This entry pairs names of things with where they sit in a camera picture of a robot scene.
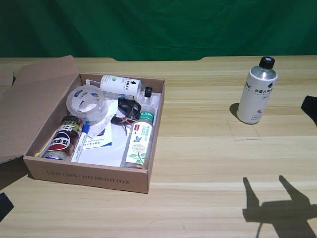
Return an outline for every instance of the white bottle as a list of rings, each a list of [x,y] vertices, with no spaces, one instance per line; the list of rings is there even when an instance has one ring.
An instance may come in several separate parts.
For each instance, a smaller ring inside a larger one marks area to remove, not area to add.
[[[105,92],[118,94],[118,98],[139,101],[139,97],[150,97],[151,87],[145,87],[138,79],[125,78],[113,75],[104,75],[100,89]]]
[[[121,166],[145,169],[150,157],[155,108],[144,105],[139,120],[132,124]]]
[[[250,69],[237,110],[237,117],[247,124],[258,123],[278,78],[273,70],[275,60],[262,57],[259,66]]]

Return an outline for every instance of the white paper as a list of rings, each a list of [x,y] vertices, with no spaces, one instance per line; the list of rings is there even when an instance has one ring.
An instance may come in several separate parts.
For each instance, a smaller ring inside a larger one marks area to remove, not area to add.
[[[120,167],[128,135],[119,125],[110,124],[112,128],[112,145],[82,150],[79,163]]]
[[[111,123],[109,123],[100,134],[95,136],[93,139],[87,137],[83,149],[90,149],[102,146],[112,145],[112,130]]]
[[[107,100],[108,112],[106,117],[96,125],[92,125],[89,129],[87,136],[88,139],[94,139],[99,135],[108,124],[110,124],[111,119],[116,114],[118,109],[118,100]]]

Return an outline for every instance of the box lid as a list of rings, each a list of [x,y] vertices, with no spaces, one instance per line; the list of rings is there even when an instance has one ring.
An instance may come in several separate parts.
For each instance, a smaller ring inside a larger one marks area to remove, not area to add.
[[[13,84],[13,69],[0,70],[0,99],[11,88]]]
[[[0,98],[0,163],[28,151],[78,71],[74,58],[66,56],[22,67],[12,87],[9,73],[3,75],[1,84],[9,89]]]

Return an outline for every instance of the can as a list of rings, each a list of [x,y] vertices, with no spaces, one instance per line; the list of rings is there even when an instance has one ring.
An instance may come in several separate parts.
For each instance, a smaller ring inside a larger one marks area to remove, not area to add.
[[[71,161],[71,156],[78,143],[83,125],[84,123],[80,118],[65,116],[43,157],[47,159]]]
[[[273,70],[274,62],[272,57],[262,57],[259,66],[250,69],[237,110],[240,121],[256,124],[263,116],[278,79],[277,73]]]

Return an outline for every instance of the black object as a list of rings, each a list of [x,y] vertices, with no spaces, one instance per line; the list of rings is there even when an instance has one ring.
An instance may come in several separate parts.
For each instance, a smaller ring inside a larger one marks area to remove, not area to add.
[[[146,87],[144,91],[144,97],[150,98],[152,96],[152,88],[151,87]]]
[[[123,118],[113,117],[111,123],[120,125],[124,128],[125,134],[127,135],[127,125],[131,125],[139,119],[141,105],[134,100],[118,99],[118,108],[124,114]]]
[[[274,63],[275,63],[275,59],[273,59],[270,56],[264,56],[264,57],[262,57],[262,59],[259,63],[259,66],[262,68],[270,69],[270,68],[273,68]]]
[[[291,197],[291,200],[264,202],[253,192],[247,178],[243,183],[247,195],[247,208],[242,210],[246,222],[258,222],[260,226],[256,237],[259,237],[263,223],[272,224],[279,238],[316,238],[307,220],[317,217],[317,205],[294,188],[283,176],[279,181]]]
[[[0,222],[5,218],[5,216],[14,208],[14,205],[6,196],[6,194],[0,193]]]
[[[136,101],[119,98],[118,108],[126,118],[139,119],[141,105]]]
[[[315,122],[317,125],[317,97],[306,96],[301,109]]]

